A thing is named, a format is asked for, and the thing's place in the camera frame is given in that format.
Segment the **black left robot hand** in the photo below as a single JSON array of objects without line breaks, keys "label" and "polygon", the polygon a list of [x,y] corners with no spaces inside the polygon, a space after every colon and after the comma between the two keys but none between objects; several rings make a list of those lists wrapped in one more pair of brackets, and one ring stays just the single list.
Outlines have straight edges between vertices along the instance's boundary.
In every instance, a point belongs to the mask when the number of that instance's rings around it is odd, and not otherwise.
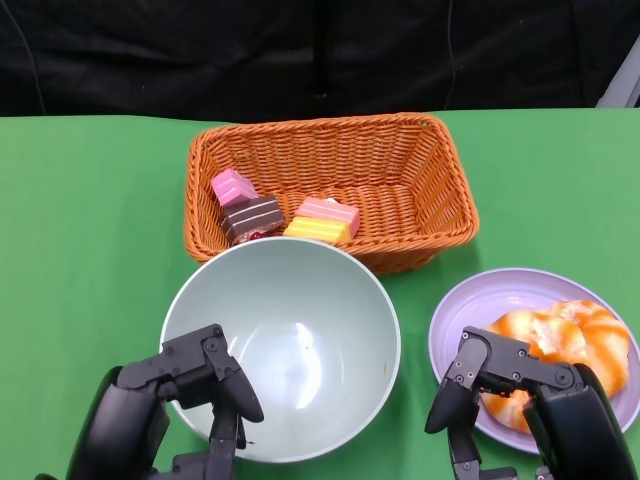
[{"label": "black left robot hand", "polygon": [[[154,466],[170,419],[166,405],[210,405],[214,416],[205,452]],[[230,479],[235,454],[247,446],[245,422],[264,413],[250,381],[229,354],[218,324],[163,343],[159,354],[107,372],[79,435],[70,479]]]}]

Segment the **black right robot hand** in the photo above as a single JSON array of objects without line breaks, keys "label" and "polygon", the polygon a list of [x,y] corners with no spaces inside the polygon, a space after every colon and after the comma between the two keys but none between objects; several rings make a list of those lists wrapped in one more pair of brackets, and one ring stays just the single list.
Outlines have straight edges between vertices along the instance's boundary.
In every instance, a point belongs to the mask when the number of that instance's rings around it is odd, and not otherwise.
[{"label": "black right robot hand", "polygon": [[513,467],[485,470],[472,430],[481,394],[524,391],[523,415],[543,461],[539,479],[635,479],[629,448],[595,373],[584,364],[545,363],[530,346],[476,327],[463,330],[458,353],[429,410],[425,431],[446,431],[457,479],[515,479]]}]

